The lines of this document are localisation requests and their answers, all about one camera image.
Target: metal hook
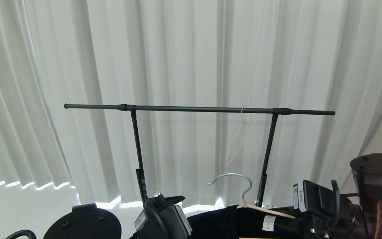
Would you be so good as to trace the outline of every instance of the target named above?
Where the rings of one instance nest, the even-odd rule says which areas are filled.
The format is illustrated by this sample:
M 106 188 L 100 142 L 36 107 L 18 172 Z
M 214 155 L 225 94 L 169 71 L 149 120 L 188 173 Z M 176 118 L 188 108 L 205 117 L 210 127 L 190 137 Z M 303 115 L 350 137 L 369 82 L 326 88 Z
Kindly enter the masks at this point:
M 251 182 L 251 179 L 245 175 L 242 175 L 242 174 L 235 174 L 235 173 L 228 173 L 228 174 L 221 174 L 219 175 L 218 177 L 216 177 L 211 183 L 208 183 L 207 186 L 210 186 L 212 184 L 214 184 L 216 182 L 216 180 L 218 180 L 219 178 L 222 178 L 222 177 L 225 177 L 225 176 L 229 176 L 229 175 L 235 175 L 235 176 L 239 176 L 239 177 L 242 177 L 242 178 L 245 178 L 246 180 L 248 180 L 248 182 L 250 183 L 250 186 L 248 189 L 246 189 L 244 192 L 243 192 L 243 195 L 242 195 L 242 198 L 244 200 L 244 195 L 250 191 L 251 187 L 253 186 L 253 183 Z

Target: black metal rack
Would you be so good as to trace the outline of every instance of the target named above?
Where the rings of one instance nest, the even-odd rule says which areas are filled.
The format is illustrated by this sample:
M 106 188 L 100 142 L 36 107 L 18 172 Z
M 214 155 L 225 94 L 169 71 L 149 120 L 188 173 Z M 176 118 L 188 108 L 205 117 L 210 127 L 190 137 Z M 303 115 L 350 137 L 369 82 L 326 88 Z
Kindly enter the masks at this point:
M 272 148 L 273 135 L 275 133 L 278 115 L 335 115 L 334 111 L 311 111 L 311 110 L 293 110 L 289 108 L 227 108 L 227 107 L 186 107 L 186 106 L 136 106 L 136 105 L 71 105 L 64 104 L 66 109 L 108 109 L 130 111 L 132 125 L 134 128 L 135 144 L 137 149 L 139 168 L 136 170 L 139 190 L 142 201 L 147 200 L 147 187 L 145 184 L 144 166 L 141 154 L 141 144 L 138 133 L 138 123 L 136 111 L 167 111 L 167 112 L 213 112 L 213 113 L 253 113 L 253 114 L 272 114 L 271 127 L 269 131 L 268 143 L 263 162 L 262 173 L 260 176 L 259 191 L 256 199 L 256 206 L 261 207 L 267 179 L 267 167 L 269 155 Z

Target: bolt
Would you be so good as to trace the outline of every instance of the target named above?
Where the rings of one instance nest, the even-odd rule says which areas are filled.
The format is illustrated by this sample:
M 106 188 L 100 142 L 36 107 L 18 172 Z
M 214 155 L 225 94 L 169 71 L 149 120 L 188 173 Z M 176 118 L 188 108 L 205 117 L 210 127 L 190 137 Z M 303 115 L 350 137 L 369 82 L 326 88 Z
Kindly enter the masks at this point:
M 362 216 L 358 216 L 357 217 L 357 221 L 360 222 L 360 223 L 365 223 L 365 218 L 362 217 Z

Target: curtain fold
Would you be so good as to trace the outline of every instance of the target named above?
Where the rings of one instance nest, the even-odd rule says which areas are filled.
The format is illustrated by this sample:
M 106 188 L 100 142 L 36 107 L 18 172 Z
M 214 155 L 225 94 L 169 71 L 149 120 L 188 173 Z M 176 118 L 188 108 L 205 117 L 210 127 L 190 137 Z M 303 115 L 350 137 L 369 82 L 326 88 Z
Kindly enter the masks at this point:
M 279 116 L 263 203 L 289 205 L 294 183 L 344 183 L 382 115 L 382 2 L 0 2 L 0 181 L 139 200 L 130 113 L 65 103 L 334 110 Z M 137 115 L 149 197 L 239 203 L 244 180 L 206 186 L 234 172 L 256 198 L 271 115 Z

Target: sticker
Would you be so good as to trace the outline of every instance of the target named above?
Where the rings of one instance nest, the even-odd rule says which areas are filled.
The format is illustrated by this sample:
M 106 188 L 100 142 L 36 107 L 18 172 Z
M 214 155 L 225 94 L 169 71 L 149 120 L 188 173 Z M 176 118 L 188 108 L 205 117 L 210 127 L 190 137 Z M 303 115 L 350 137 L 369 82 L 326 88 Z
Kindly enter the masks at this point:
M 184 224 L 185 228 L 187 229 L 188 235 L 190 236 L 191 232 L 192 232 L 192 228 L 191 228 L 190 223 L 188 222 L 187 217 L 184 214 L 184 211 L 182 211 L 182 208 L 179 205 L 175 205 L 175 207 L 179 213 L 179 216 L 181 217 L 182 223 Z
M 276 216 L 266 215 L 265 219 L 263 220 L 262 230 L 273 231 L 273 225 L 275 223 L 275 218 L 276 218 Z
M 137 220 L 135 221 L 135 229 L 140 230 L 141 225 L 146 221 L 144 211 L 141 212 Z
M 293 199 L 294 199 L 294 209 L 298 208 L 298 190 L 297 185 L 293 187 Z
M 304 189 L 303 189 L 303 182 L 297 184 L 297 190 L 298 190 L 298 207 L 300 209 L 300 212 L 306 212 L 306 204 L 304 201 Z

